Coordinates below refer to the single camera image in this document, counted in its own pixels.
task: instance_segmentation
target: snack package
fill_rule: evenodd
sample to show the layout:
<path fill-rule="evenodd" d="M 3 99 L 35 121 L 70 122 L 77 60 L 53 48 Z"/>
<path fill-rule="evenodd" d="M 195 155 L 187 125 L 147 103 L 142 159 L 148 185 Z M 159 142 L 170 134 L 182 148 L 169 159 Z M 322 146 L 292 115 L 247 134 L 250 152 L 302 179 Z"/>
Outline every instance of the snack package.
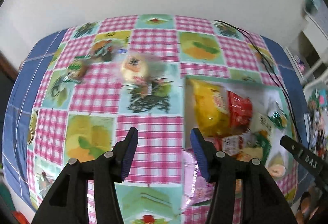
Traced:
<path fill-rule="evenodd" d="M 280 108 L 277 101 L 271 101 L 268 110 L 268 117 L 278 129 L 282 130 L 287 127 L 287 115 Z"/>
<path fill-rule="evenodd" d="M 192 152 L 182 151 L 184 167 L 184 191 L 182 209 L 212 199 L 214 184 L 207 183 L 201 176 Z"/>
<path fill-rule="evenodd" d="M 83 76 L 86 74 L 90 64 L 90 56 L 77 56 L 67 67 L 67 75 L 63 82 L 81 83 Z"/>
<path fill-rule="evenodd" d="M 214 145 L 218 151 L 223 151 L 229 156 L 235 156 L 237 160 L 245 162 L 249 162 L 252 158 L 258 158 L 265 164 L 271 150 L 269 140 L 259 133 L 246 132 L 215 140 Z"/>
<path fill-rule="evenodd" d="M 194 87 L 195 117 L 203 136 L 212 137 L 226 134 L 230 116 L 224 88 L 199 80 L 191 80 Z"/>
<path fill-rule="evenodd" d="M 270 138 L 275 126 L 273 122 L 265 115 L 260 112 L 255 112 L 251 120 L 249 130 L 251 132 L 258 132 L 266 138 Z"/>
<path fill-rule="evenodd" d="M 253 115 L 253 105 L 249 98 L 242 98 L 228 91 L 228 103 L 230 112 L 230 127 L 232 129 L 241 126 L 248 127 Z"/>
<path fill-rule="evenodd" d="M 268 172 L 270 173 L 271 177 L 275 180 L 278 180 L 285 175 L 286 168 L 284 166 L 284 160 L 280 152 L 277 153 L 269 162 Z"/>
<path fill-rule="evenodd" d="M 145 58 L 138 54 L 127 55 L 121 64 L 121 73 L 125 81 L 130 83 L 144 83 L 149 80 L 149 68 Z"/>
<path fill-rule="evenodd" d="M 95 42 L 90 49 L 90 55 L 97 62 L 112 61 L 114 55 L 123 47 L 123 42 L 116 39 L 105 39 Z"/>
<path fill-rule="evenodd" d="M 226 91 L 219 85 L 191 80 L 194 87 L 195 116 L 205 137 L 239 134 L 247 130 L 253 106 L 249 98 Z"/>

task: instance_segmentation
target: blue gripper pad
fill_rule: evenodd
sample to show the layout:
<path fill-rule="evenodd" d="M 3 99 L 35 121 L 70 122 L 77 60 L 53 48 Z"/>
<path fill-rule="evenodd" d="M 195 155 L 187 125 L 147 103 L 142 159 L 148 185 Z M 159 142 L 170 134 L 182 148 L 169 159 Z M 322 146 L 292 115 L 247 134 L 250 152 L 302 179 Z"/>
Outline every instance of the blue gripper pad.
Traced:
<path fill-rule="evenodd" d="M 211 182 L 209 165 L 216 153 L 214 145 L 204 140 L 198 128 L 193 128 L 191 130 L 190 142 L 202 177 L 204 177 L 207 182 Z"/>
<path fill-rule="evenodd" d="M 127 146 L 125 155 L 122 160 L 122 172 L 121 172 L 122 180 L 124 180 L 130 173 L 131 164 L 138 144 L 138 130 L 136 128 L 130 128 L 124 141 L 126 140 L 130 142 Z"/>

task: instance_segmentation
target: yellow snack bag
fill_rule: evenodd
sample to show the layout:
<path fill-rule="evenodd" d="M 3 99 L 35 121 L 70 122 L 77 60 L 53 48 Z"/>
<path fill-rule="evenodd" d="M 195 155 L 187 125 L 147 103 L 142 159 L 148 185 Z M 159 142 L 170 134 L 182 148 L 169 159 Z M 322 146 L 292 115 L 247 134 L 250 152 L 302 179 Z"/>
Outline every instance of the yellow snack bag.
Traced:
<path fill-rule="evenodd" d="M 224 100 L 225 89 L 200 80 L 190 80 L 194 88 L 195 116 L 204 136 L 224 135 L 229 130 L 229 111 Z"/>

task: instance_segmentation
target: black cable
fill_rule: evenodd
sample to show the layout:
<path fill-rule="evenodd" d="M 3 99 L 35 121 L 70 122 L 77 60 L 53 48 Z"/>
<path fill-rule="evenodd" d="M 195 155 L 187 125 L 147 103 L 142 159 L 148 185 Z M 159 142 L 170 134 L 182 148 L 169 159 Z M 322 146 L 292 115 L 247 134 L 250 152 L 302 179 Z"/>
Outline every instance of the black cable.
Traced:
<path fill-rule="evenodd" d="M 284 97 L 285 97 L 285 99 L 286 99 L 286 101 L 287 101 L 287 106 L 288 106 L 289 112 L 291 113 L 291 119 L 292 119 L 292 122 L 293 122 L 294 127 L 295 127 L 296 136 L 297 136 L 299 142 L 302 143 L 302 139 L 301 139 L 301 136 L 300 136 L 300 133 L 299 133 L 299 131 L 298 131 L 298 128 L 297 128 L 297 125 L 296 125 L 296 121 L 295 121 L 295 115 L 294 115 L 294 111 L 293 111 L 293 106 L 292 106 L 292 104 L 291 104 L 291 102 L 290 102 L 290 99 L 289 99 L 289 96 L 288 96 L 288 93 L 287 93 L 286 89 L 284 88 L 283 84 L 280 82 L 278 76 L 277 76 L 276 73 L 274 72 L 274 69 L 273 69 L 273 67 L 271 66 L 270 62 L 269 62 L 269 61 L 266 59 L 266 57 L 261 53 L 261 51 L 258 49 L 258 47 L 253 43 L 253 41 L 252 41 L 247 35 L 244 34 L 244 32 L 247 33 L 247 34 L 253 39 L 252 35 L 251 35 L 249 32 L 247 32 L 247 31 L 245 31 L 245 30 L 243 30 L 243 29 L 241 29 L 241 28 L 235 27 L 235 26 L 233 26 L 233 25 L 231 25 L 231 24 L 229 24 L 229 23 L 227 23 L 227 22 L 223 22 L 223 21 L 220 21 L 220 20 L 216 20 L 216 21 L 217 21 L 217 22 L 224 23 L 224 24 L 226 24 L 226 25 L 229 25 L 230 27 L 232 27 L 232 28 L 238 30 L 240 33 L 242 33 L 242 35 L 245 36 L 245 37 L 248 39 L 248 41 L 250 41 L 250 43 L 253 45 L 253 47 L 255 48 L 255 50 L 261 55 L 261 61 L 262 61 L 263 65 L 264 65 L 264 67 L 265 67 L 265 70 L 267 71 L 267 73 L 269 74 L 270 78 L 273 80 L 273 82 L 275 83 L 275 85 L 276 85 L 277 87 L 279 87 L 279 88 L 282 90 L 282 93 L 284 94 Z M 269 70 L 268 70 L 268 68 L 267 68 L 267 65 L 269 65 L 271 71 L 272 71 L 273 74 L 275 75 L 275 77 L 276 77 L 276 79 L 278 80 L 278 82 L 279 82 L 280 85 L 278 85 L 278 83 L 273 79 L 271 73 L 269 72 Z"/>

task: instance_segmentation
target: pink package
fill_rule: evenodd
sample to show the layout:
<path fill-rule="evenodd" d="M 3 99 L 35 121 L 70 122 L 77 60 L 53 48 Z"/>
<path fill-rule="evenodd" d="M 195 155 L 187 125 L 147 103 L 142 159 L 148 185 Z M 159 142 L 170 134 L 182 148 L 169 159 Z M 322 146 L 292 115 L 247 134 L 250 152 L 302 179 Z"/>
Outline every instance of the pink package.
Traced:
<path fill-rule="evenodd" d="M 201 176 L 192 152 L 182 151 L 184 167 L 184 191 L 182 210 L 188 206 L 212 199 L 214 184 L 207 183 Z"/>

